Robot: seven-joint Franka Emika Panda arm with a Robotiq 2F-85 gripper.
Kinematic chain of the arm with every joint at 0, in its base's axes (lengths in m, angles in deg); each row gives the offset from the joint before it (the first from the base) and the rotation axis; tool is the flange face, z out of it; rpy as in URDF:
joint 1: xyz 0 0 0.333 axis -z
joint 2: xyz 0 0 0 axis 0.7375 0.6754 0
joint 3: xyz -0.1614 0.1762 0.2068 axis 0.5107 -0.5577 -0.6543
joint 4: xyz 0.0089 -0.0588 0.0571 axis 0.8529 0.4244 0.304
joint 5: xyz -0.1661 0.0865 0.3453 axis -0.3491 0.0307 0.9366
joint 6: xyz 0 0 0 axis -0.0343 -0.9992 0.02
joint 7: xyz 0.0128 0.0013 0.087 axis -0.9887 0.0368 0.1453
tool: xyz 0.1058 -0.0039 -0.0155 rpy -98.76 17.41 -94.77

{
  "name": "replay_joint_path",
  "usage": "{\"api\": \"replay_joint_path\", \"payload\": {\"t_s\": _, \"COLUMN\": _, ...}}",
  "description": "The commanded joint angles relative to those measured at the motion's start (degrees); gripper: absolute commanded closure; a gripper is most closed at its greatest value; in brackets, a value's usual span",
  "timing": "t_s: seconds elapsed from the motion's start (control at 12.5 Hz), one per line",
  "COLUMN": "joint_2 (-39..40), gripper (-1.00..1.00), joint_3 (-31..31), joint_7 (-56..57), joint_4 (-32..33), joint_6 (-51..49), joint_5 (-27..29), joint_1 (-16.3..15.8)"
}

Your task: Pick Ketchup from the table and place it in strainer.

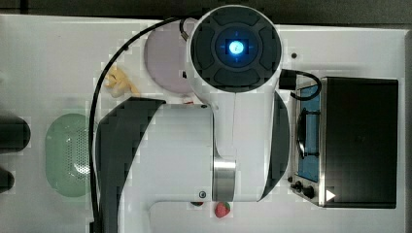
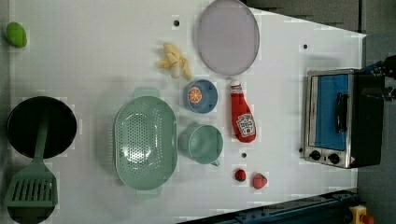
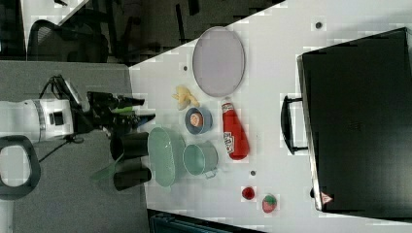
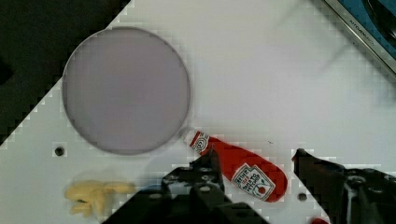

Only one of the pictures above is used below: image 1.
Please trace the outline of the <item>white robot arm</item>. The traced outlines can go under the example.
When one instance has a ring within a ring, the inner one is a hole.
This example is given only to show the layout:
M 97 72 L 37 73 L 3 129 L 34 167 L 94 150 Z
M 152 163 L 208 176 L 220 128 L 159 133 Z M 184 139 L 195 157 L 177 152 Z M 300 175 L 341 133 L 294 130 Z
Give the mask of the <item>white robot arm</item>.
M 205 14 L 187 41 L 192 105 L 131 97 L 96 132 L 102 233 L 150 233 L 158 202 L 258 202 L 283 177 L 287 108 L 273 22 L 239 5 Z

